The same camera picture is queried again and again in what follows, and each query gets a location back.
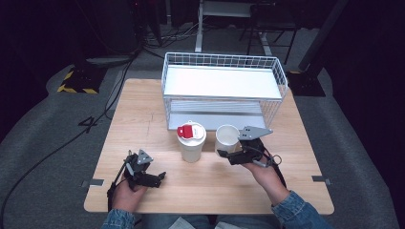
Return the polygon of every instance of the paper cup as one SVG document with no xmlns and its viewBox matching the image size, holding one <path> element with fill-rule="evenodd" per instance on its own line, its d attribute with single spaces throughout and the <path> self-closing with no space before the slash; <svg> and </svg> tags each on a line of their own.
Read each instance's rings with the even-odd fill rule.
<svg viewBox="0 0 405 229">
<path fill-rule="evenodd" d="M 178 140 L 183 160 L 193 163 L 200 159 L 206 139 L 205 128 L 193 121 L 188 121 L 178 128 Z"/>
<path fill-rule="evenodd" d="M 239 130 L 232 125 L 223 125 L 217 129 L 215 134 L 215 153 L 218 154 L 218 150 L 227 151 L 228 153 L 234 153 L 236 145 L 239 142 Z"/>
</svg>

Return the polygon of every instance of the jeans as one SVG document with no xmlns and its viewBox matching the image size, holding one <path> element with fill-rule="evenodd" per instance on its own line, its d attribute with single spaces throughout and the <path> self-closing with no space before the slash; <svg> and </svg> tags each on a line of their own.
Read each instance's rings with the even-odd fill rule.
<svg viewBox="0 0 405 229">
<path fill-rule="evenodd" d="M 254 229 L 277 229 L 280 223 L 287 229 L 327 229 L 332 228 L 313 208 L 293 191 L 288 197 L 271 208 L 273 215 L 219 215 L 217 222 L 226 222 L 240 228 Z M 142 228 L 144 229 L 166 229 L 170 228 L 178 218 L 181 217 L 186 223 L 196 229 L 213 229 L 215 225 L 209 223 L 204 215 L 174 215 L 174 214 L 145 214 L 142 215 Z M 110 211 L 102 228 L 130 228 L 135 217 L 125 211 L 113 209 Z"/>
</svg>

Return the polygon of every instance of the chair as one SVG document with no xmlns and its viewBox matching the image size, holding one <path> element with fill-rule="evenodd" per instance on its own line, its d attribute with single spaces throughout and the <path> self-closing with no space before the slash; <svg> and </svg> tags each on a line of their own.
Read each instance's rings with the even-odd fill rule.
<svg viewBox="0 0 405 229">
<path fill-rule="evenodd" d="M 289 53 L 297 33 L 297 26 L 294 22 L 290 9 L 282 1 L 258 1 L 250 6 L 250 18 L 239 40 L 242 40 L 247 27 L 250 27 L 249 43 L 247 45 L 247 54 L 250 53 L 253 33 L 260 32 L 266 35 L 266 32 L 279 32 L 277 38 L 272 42 L 272 47 L 288 47 L 284 64 L 287 64 Z M 285 31 L 293 31 L 289 45 L 275 44 Z"/>
</svg>

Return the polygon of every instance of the cup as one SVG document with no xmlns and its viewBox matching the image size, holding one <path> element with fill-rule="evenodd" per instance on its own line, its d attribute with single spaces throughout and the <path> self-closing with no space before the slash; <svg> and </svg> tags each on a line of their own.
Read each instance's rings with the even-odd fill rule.
<svg viewBox="0 0 405 229">
<path fill-rule="evenodd" d="M 222 125 L 217 129 L 215 134 L 215 153 L 219 156 L 218 150 L 234 153 L 236 145 L 239 142 L 239 130 L 232 125 Z"/>
<path fill-rule="evenodd" d="M 178 127 L 177 132 L 182 159 L 189 163 L 198 161 L 206 139 L 205 128 L 197 122 L 188 121 Z"/>
</svg>

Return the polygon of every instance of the hand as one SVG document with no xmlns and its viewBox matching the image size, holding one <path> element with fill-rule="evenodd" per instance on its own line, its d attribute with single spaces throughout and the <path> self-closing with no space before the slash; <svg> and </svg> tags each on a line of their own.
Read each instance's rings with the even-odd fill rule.
<svg viewBox="0 0 405 229">
<path fill-rule="evenodd" d="M 256 179 L 256 181 L 265 189 L 271 203 L 275 206 L 283 201 L 289 195 L 289 190 L 283 185 L 273 167 L 260 167 L 253 163 L 243 164 Z"/>
<path fill-rule="evenodd" d="M 137 185 L 134 190 L 131 190 L 128 181 L 122 176 L 121 183 L 114 191 L 113 209 L 134 213 L 147 189 L 145 186 Z"/>
</svg>

